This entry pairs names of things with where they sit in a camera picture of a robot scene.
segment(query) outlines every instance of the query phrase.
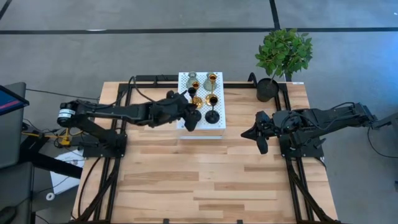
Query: potted plant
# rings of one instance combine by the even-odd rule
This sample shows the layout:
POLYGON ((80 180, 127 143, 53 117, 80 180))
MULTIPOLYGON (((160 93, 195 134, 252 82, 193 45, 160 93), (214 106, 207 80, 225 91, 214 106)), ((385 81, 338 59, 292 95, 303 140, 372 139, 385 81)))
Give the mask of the potted plant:
POLYGON ((271 78, 263 78, 257 83, 257 99, 267 102, 278 94, 279 86, 275 76, 292 74, 307 69, 312 58, 312 38, 304 38, 308 33, 299 35, 297 29, 275 30, 264 37, 264 45, 259 46, 259 60, 256 66, 265 68, 271 78))

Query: white paper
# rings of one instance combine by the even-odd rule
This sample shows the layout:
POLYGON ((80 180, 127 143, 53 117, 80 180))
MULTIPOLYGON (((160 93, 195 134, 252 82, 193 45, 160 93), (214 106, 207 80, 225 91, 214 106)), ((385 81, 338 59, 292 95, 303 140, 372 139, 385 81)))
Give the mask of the white paper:
MULTIPOLYGON (((73 152, 67 152, 67 153, 61 154, 61 155, 57 156, 56 159, 61 160, 61 161, 67 161, 67 163, 73 164, 78 167, 83 167, 83 165, 85 164, 84 161, 81 161, 84 159, 82 156, 83 151, 74 150, 73 152)), ((71 189, 72 187, 77 186, 80 183, 80 179, 77 179, 77 178, 69 177, 68 179, 65 180, 65 178, 67 178, 68 176, 65 176, 62 174, 57 174, 52 171, 50 172, 50 174, 51 174, 52 186, 53 187, 56 186, 53 188, 54 194, 56 194, 56 195, 66 191, 68 189, 71 189)))

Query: gray carpet floor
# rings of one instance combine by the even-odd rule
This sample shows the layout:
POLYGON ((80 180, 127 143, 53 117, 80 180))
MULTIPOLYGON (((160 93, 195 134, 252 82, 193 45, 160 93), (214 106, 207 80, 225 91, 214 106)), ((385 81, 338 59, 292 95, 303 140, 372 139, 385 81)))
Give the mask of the gray carpet floor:
MULTIPOLYGON (((0 7, 6 0, 0 0, 0 7)), ((394 0, 276 0, 281 27, 398 27, 394 0)), ((273 27, 266 0, 13 0, 1 30, 150 29, 183 27, 273 27)), ((103 82, 131 75, 222 71, 243 81, 255 67, 254 54, 265 33, 0 35, 0 84, 98 97, 103 82)), ((312 32, 313 59, 296 73, 310 104, 327 109, 362 102, 379 118, 398 112, 398 32, 312 32)), ((25 118, 38 128, 57 127, 59 104, 71 98, 27 92, 25 118)), ((396 223, 398 159, 377 155, 365 128, 328 134, 324 151, 339 219, 347 223, 396 223)), ((391 128, 371 131, 383 154, 398 156, 391 128)), ((43 153, 62 151, 46 146, 43 153)), ((50 185, 37 171, 36 189, 50 185)), ((70 218, 76 189, 35 209, 49 222, 70 218)))

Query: clear glass bottle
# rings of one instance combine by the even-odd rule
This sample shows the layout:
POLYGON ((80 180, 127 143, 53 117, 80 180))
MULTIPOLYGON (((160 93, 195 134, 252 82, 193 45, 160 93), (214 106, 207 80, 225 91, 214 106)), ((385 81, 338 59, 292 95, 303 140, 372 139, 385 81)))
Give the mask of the clear glass bottle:
MULTIPOLYGON (((207 79, 206 79, 206 81, 205 81, 204 84, 203 84, 203 87, 204 87, 205 90, 207 90, 207 91, 212 91, 212 89, 211 89, 212 83, 211 83, 211 80, 210 80, 210 75, 215 75, 215 74, 214 74, 213 72, 207 73, 207 79)), ((217 83, 214 82, 213 91, 214 91, 216 88, 217 88, 217 83)))
POLYGON ((187 89, 192 87, 192 84, 194 82, 199 82, 198 79, 197 79, 197 73, 196 72, 188 73, 188 77, 189 77, 189 79, 187 81, 187 89))

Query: black plant pot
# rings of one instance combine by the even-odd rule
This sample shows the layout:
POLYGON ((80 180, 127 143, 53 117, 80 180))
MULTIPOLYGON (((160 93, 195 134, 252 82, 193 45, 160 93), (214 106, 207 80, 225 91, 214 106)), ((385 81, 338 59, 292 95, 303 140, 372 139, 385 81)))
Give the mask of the black plant pot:
POLYGON ((270 82, 270 78, 263 78, 257 83, 257 99, 259 101, 267 102, 278 94, 278 83, 273 80, 272 83, 268 85, 270 82))

